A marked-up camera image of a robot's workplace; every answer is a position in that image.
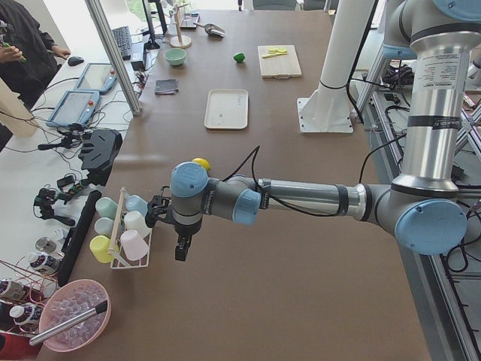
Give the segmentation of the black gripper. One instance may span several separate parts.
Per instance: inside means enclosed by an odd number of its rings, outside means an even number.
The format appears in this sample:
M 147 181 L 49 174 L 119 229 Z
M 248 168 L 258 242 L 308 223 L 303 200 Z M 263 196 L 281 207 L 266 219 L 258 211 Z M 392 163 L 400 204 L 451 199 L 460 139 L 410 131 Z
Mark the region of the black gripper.
M 165 196 L 165 191 L 170 192 L 170 187 L 162 186 L 160 194 L 154 195 L 147 204 L 146 225 L 152 229 L 158 221 L 171 224 L 178 234 L 174 257 L 176 261 L 185 262 L 192 236 L 201 229 L 202 215 L 181 216 L 174 210 L 172 196 Z

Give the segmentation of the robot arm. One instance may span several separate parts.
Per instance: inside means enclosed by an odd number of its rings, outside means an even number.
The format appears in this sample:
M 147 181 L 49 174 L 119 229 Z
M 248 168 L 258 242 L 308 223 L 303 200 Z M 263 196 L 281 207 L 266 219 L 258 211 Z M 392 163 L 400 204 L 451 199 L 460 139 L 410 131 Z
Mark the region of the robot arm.
M 415 59 L 401 173 L 390 185 L 309 184 L 244 177 L 209 177 L 195 162 L 171 173 L 170 196 L 155 196 L 145 222 L 171 224 L 175 257 L 185 260 L 206 215 L 250 225 L 261 209 L 290 209 L 314 217 L 351 216 L 378 225 L 416 253 L 437 255 L 459 245 L 467 216 L 452 181 L 456 138 L 470 52 L 480 43 L 478 1 L 390 1 L 383 52 Z

